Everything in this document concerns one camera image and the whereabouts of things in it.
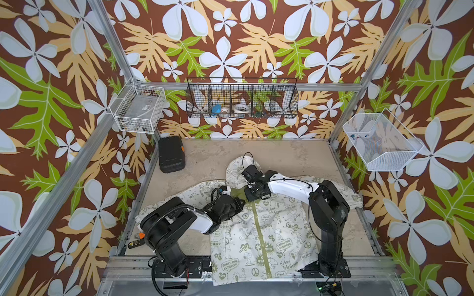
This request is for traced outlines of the white green printed jacket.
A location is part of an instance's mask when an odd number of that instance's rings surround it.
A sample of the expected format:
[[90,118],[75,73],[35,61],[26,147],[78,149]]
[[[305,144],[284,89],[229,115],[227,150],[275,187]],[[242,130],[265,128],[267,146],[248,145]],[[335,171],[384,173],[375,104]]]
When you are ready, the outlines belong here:
[[[321,230],[314,223],[309,206],[281,194],[249,202],[244,193],[248,184],[241,174],[249,165],[255,165],[261,171],[252,154],[245,153],[229,164],[224,180],[202,182],[175,196],[186,204],[204,208],[211,201],[213,189],[223,186],[231,196],[246,201],[241,213],[207,235],[210,239],[212,280],[216,286],[282,278],[318,259]],[[293,178],[309,183],[325,180],[313,176]],[[361,197],[350,187],[332,183],[348,203],[350,211],[362,205]],[[138,228],[147,214],[171,198],[143,210],[137,218]]]

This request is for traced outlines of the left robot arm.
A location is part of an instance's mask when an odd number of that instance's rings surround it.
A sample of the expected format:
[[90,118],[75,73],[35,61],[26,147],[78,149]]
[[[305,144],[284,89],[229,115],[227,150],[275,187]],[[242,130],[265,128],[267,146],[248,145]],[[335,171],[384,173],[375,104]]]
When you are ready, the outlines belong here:
[[204,208],[196,208],[184,203],[179,197],[173,197],[147,214],[139,228],[144,233],[144,243],[164,263],[166,272],[179,277],[187,268],[187,256],[178,240],[187,230],[210,235],[223,222],[241,213],[245,204],[244,199],[231,196],[223,186],[213,189],[211,201]]

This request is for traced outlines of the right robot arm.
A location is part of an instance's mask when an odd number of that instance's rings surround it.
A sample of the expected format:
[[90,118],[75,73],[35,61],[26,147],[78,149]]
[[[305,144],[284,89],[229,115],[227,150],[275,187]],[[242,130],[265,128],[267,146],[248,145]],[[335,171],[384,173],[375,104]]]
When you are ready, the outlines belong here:
[[276,171],[265,173],[250,165],[241,173],[247,181],[244,188],[249,202],[281,194],[297,199],[309,206],[314,223],[321,230],[321,248],[318,253],[318,270],[327,277],[350,278],[351,272],[343,258],[343,229],[350,207],[336,186],[328,180],[309,183],[283,176]]

